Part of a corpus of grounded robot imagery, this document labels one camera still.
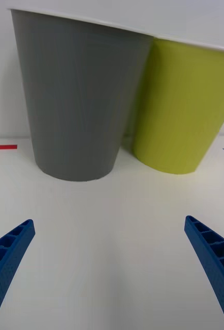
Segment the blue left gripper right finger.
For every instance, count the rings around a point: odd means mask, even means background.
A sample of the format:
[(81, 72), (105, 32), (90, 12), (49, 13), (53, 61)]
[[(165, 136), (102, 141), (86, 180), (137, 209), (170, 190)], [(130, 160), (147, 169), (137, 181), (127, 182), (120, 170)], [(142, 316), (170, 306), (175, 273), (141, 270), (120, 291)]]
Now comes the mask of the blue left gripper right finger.
[(192, 216), (185, 218), (184, 231), (224, 314), (224, 238)]

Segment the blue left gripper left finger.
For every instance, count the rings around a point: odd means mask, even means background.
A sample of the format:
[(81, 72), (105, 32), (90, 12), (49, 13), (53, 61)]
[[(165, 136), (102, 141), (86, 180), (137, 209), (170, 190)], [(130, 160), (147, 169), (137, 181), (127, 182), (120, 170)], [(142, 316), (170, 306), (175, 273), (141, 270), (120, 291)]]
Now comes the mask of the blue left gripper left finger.
[(0, 238), (0, 307), (34, 236), (34, 222), (28, 219)]

